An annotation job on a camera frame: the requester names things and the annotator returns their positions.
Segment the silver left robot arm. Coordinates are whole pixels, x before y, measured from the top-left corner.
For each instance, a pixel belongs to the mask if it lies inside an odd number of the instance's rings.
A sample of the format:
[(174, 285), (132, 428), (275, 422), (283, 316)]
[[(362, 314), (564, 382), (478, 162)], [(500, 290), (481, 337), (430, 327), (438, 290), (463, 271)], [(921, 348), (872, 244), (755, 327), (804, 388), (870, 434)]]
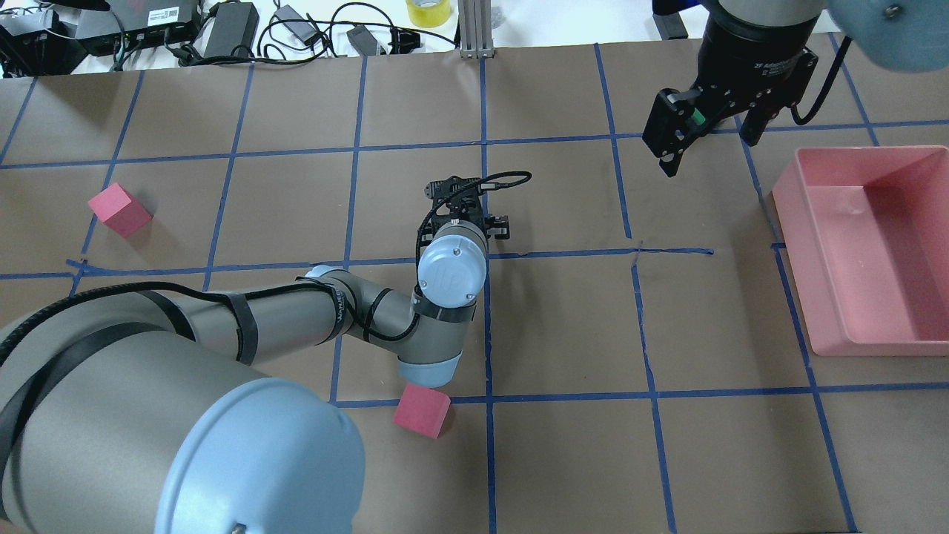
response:
[(341, 409), (257, 360), (349, 334), (410, 384), (454, 376), (507, 217), (481, 197), (528, 171), (430, 182), (412, 294), (315, 265), (292, 283), (126, 283), (2, 331), (2, 519), (30, 533), (349, 533), (365, 447)]

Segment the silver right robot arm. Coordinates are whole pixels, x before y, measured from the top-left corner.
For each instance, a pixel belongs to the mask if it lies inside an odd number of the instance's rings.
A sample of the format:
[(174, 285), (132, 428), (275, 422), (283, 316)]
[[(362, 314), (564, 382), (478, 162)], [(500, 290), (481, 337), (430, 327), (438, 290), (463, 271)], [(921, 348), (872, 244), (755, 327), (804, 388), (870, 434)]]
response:
[[(704, 1), (708, 12), (688, 89), (655, 95), (643, 139), (668, 177), (684, 152), (723, 119), (745, 114), (739, 135), (754, 146), (781, 111), (813, 121), (851, 45), (885, 70), (928, 72), (948, 63), (945, 1)], [(826, 13), (844, 33), (808, 111), (800, 105), (819, 61), (811, 34)]]

